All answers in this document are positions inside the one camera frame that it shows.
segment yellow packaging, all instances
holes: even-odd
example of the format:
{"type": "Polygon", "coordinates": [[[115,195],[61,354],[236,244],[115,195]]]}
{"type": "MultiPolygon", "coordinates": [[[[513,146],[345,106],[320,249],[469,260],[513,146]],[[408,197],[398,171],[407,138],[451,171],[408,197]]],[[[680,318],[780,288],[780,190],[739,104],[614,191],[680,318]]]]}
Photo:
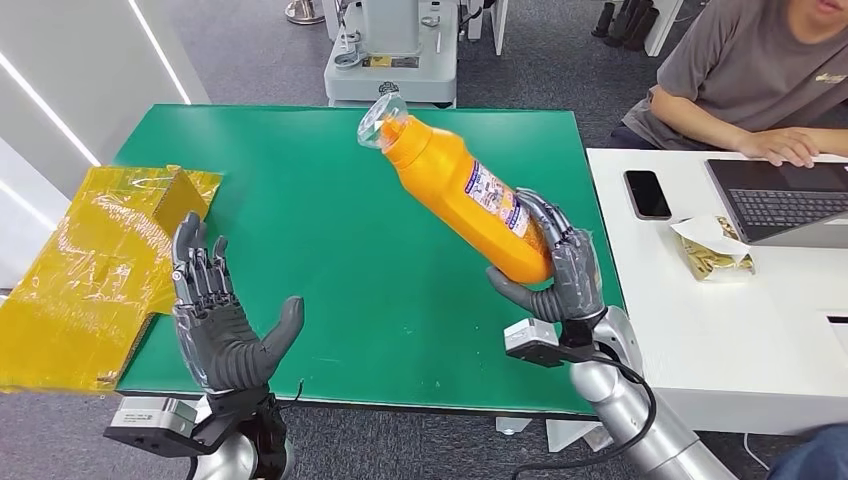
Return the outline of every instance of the yellow packaging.
{"type": "Polygon", "coordinates": [[[179,167],[90,169],[0,306],[0,390],[114,389],[152,316],[174,303],[177,225],[206,215],[220,181],[179,167]]]}
{"type": "MultiPolygon", "coordinates": [[[[716,221],[726,237],[739,240],[739,235],[733,225],[725,217],[716,217],[716,221]]],[[[722,253],[717,253],[700,243],[677,234],[686,255],[686,265],[698,281],[710,282],[739,282],[754,274],[754,260],[750,254],[741,259],[722,253]]]]}

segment silver robotic arm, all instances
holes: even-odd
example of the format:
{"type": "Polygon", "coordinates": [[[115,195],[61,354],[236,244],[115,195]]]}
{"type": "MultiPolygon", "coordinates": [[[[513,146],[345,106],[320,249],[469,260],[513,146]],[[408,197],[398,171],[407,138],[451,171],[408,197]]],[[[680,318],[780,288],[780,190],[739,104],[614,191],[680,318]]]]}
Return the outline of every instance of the silver robotic arm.
{"type": "Polygon", "coordinates": [[[189,213],[173,239],[174,323],[183,360],[206,395],[194,404],[126,397],[103,435],[168,458],[191,459],[194,480],[280,480],[293,464],[286,425],[268,381],[303,327],[303,299],[283,303],[260,339],[233,290],[218,237],[189,213]]]}
{"type": "Polygon", "coordinates": [[[504,330],[507,354],[542,365],[571,363],[571,381],[592,406],[615,447],[568,464],[528,464],[526,470],[559,470],[601,463],[624,454],[646,478],[730,480],[736,477],[701,443],[642,378],[642,355],[623,310],[607,307],[589,233],[574,228],[559,207],[531,190],[516,197],[527,208],[551,251],[553,283],[532,291],[487,270],[495,289],[536,318],[504,330]],[[559,323],[559,335],[554,325],[559,323]]]}

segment gray t-shirt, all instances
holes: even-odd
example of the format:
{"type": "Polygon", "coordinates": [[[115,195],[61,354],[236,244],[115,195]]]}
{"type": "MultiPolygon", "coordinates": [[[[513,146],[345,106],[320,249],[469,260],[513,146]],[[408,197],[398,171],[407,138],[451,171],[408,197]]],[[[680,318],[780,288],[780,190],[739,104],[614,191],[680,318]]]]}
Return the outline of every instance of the gray t-shirt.
{"type": "MultiPolygon", "coordinates": [[[[657,71],[657,84],[751,132],[803,127],[848,99],[848,29],[799,42],[788,0],[712,0],[657,71]]],[[[652,93],[623,122],[669,150],[709,150],[651,113],[652,93]]]]}

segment light strip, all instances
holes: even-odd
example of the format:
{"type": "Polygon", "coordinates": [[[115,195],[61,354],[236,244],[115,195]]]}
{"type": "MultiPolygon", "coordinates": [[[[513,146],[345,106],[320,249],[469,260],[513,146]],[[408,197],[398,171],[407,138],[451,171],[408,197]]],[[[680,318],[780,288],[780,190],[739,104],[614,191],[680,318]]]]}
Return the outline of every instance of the light strip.
{"type": "Polygon", "coordinates": [[[53,221],[47,218],[47,216],[45,216],[43,213],[39,212],[35,207],[32,206],[31,203],[24,200],[24,197],[18,195],[18,192],[12,190],[8,185],[3,183],[2,180],[0,180],[0,191],[5,192],[6,195],[12,197],[12,200],[14,200],[15,203],[20,205],[27,212],[31,213],[32,216],[34,216],[39,222],[41,222],[42,225],[49,228],[50,230],[56,230],[56,224],[53,223],[53,221]]]}
{"type": "Polygon", "coordinates": [[[174,69],[171,68],[171,62],[168,61],[168,58],[165,56],[165,52],[159,45],[159,41],[156,40],[156,36],[153,35],[153,30],[150,29],[150,25],[147,24],[147,20],[144,18],[144,15],[141,14],[141,10],[138,8],[138,4],[135,3],[135,0],[128,1],[130,2],[130,8],[133,9],[136,18],[138,18],[138,23],[141,24],[141,28],[143,28],[144,33],[147,34],[147,38],[150,40],[150,43],[153,44],[153,49],[156,50],[156,53],[159,55],[159,60],[162,61],[162,65],[165,66],[165,70],[168,71],[168,75],[170,75],[171,81],[174,82],[174,86],[177,87],[177,91],[180,92],[180,96],[183,97],[183,103],[185,103],[186,105],[191,105],[191,100],[188,98],[188,94],[185,93],[183,84],[180,83],[180,80],[177,78],[176,72],[174,72],[174,69]]]}
{"type": "Polygon", "coordinates": [[[56,125],[59,130],[62,131],[63,134],[65,134],[65,137],[67,137],[68,140],[70,140],[71,143],[73,143],[74,146],[77,147],[77,150],[82,153],[82,156],[84,156],[85,159],[88,160],[88,162],[94,165],[95,167],[99,167],[100,162],[97,160],[97,158],[94,157],[94,154],[92,154],[85,147],[85,145],[83,145],[80,139],[77,138],[76,135],[74,135],[74,132],[72,132],[71,129],[68,128],[67,125],[65,125],[65,122],[63,122],[62,119],[59,118],[58,115],[56,115],[56,112],[54,112],[53,109],[50,108],[50,105],[47,105],[47,102],[45,102],[44,99],[41,98],[41,95],[39,95],[38,92],[36,92],[35,89],[32,88],[32,85],[30,85],[29,82],[26,81],[23,75],[21,75],[21,73],[18,72],[14,65],[12,65],[9,60],[3,55],[3,52],[0,52],[0,66],[2,66],[3,69],[9,73],[12,79],[14,79],[15,82],[20,85],[24,92],[29,95],[29,98],[31,98],[32,101],[35,102],[36,105],[38,105],[38,108],[40,108],[41,111],[44,112],[48,118],[50,118],[50,121],[52,121],[53,124],[56,125]]]}

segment clear bottle cap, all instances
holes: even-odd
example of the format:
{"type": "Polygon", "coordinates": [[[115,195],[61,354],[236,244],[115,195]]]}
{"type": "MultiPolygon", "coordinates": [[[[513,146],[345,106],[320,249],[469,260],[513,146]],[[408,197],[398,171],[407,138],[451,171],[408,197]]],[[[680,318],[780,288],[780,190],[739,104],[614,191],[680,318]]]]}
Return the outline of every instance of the clear bottle cap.
{"type": "Polygon", "coordinates": [[[390,147],[409,117],[406,102],[397,92],[380,97],[359,122],[356,137],[363,147],[384,149],[390,147]]]}

